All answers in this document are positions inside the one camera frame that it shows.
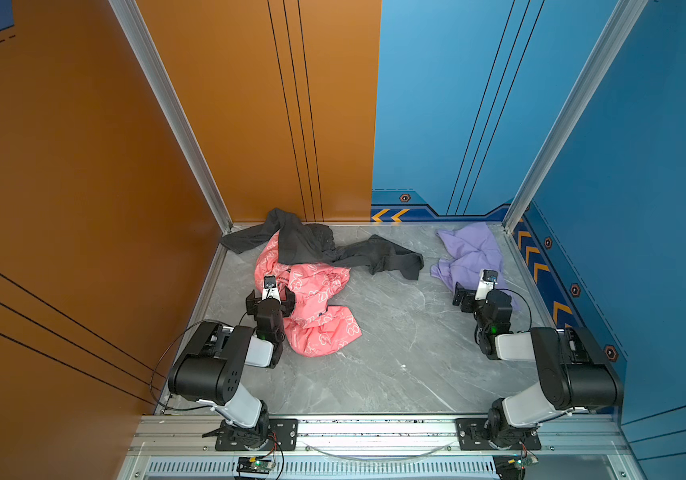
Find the pink patterned cloth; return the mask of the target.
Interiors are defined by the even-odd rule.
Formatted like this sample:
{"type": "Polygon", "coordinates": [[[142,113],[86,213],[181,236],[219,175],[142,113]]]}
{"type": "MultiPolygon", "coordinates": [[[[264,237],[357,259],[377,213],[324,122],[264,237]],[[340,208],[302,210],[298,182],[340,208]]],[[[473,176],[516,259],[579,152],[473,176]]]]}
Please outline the pink patterned cloth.
{"type": "Polygon", "coordinates": [[[266,276],[276,278],[281,296],[295,294],[295,308],[284,319],[284,326],[296,353],[305,357],[331,355],[361,337],[351,310],[330,303],[348,284],[348,268],[283,264],[279,261],[279,235],[274,234],[257,260],[254,280],[258,289],[263,288],[266,276]]]}

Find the purple cloth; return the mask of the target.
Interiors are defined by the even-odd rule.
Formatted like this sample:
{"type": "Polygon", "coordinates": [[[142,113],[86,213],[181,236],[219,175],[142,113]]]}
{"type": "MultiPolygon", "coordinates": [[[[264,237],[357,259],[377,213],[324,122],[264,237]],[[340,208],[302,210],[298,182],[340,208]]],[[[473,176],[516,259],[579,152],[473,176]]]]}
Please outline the purple cloth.
{"type": "Polygon", "coordinates": [[[503,276],[504,256],[486,223],[474,222],[458,230],[439,229],[436,235],[450,259],[440,259],[431,266],[430,274],[441,280],[449,290],[454,291],[457,283],[475,290],[482,270],[497,271],[497,286],[508,287],[503,276]]]}

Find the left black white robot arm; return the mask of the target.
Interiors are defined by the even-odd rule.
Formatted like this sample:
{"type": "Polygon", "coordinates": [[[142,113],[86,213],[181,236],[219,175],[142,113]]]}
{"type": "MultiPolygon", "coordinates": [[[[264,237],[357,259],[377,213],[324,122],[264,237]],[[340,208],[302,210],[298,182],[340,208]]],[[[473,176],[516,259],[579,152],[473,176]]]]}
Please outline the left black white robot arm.
{"type": "Polygon", "coordinates": [[[168,377],[173,395],[195,401],[222,417],[218,428],[204,433],[219,451],[262,450],[278,447],[289,427],[274,426],[265,401],[241,384],[247,367],[273,369],[284,352],[284,320],[295,307],[295,294],[265,288],[246,298],[246,313],[256,325],[229,326],[206,320],[175,361],[168,377]]]}

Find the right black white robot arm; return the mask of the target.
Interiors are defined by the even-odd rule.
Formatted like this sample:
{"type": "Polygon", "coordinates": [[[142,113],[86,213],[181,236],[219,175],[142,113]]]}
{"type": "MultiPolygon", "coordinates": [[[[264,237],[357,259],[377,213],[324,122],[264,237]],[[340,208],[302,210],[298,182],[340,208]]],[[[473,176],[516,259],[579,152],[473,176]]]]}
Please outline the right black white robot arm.
{"type": "Polygon", "coordinates": [[[486,418],[457,420],[463,450],[537,450],[543,424],[622,404],[620,377],[589,330],[530,326],[514,332],[511,292],[489,282],[475,290],[457,285],[453,304],[474,316],[475,341],[488,359],[531,362],[538,376],[520,393],[495,400],[486,418]]]}

